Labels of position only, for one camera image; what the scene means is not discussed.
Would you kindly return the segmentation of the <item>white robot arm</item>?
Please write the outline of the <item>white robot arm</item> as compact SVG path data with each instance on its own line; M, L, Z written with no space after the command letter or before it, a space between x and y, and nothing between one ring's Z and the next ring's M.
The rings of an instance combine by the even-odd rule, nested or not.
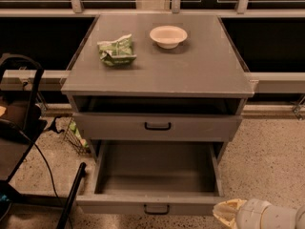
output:
M220 202L213 215L229 229L305 229L305 206L296 210L257 198Z

